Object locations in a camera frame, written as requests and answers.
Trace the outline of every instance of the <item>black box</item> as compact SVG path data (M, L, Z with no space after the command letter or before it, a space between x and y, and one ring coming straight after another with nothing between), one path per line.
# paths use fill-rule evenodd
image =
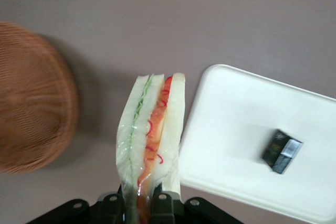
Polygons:
M276 130L262 158L274 172L282 174L301 145L301 141L292 138L281 130Z

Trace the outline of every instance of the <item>white plastic container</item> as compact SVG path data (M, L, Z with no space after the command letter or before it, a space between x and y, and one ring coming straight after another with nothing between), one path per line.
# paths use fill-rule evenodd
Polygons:
M227 65L201 79L181 183L311 223L336 223L336 99ZM283 174L261 159L275 129L303 142Z

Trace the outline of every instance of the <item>wicker basket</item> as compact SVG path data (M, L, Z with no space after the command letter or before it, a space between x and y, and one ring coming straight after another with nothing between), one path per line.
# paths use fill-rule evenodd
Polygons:
M78 122L76 85L40 36L0 22L0 170L30 172L57 158Z

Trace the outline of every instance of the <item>bolt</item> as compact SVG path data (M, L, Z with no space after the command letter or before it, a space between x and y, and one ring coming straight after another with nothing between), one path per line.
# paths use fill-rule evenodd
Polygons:
M76 203L73 206L73 208L81 208L81 207L82 207L82 203Z
M195 207L198 206L199 203L200 203L200 202L199 202L197 199L192 199L192 200L190 200L190 204L193 205L193 206L195 206Z
M116 201L118 197L116 195L111 196L110 201Z
M160 194L159 199L160 200L165 200L165 199L167 199L167 195L166 194Z

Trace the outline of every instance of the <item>gray table surface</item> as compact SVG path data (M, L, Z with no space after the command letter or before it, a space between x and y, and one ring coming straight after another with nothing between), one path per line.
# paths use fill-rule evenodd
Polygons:
M116 129L136 76L186 74L186 119L202 72L224 63L336 98L336 0L0 0L0 20L45 36L69 61L83 111L54 162L0 174L0 223L116 190ZM246 224L299 224L182 187Z

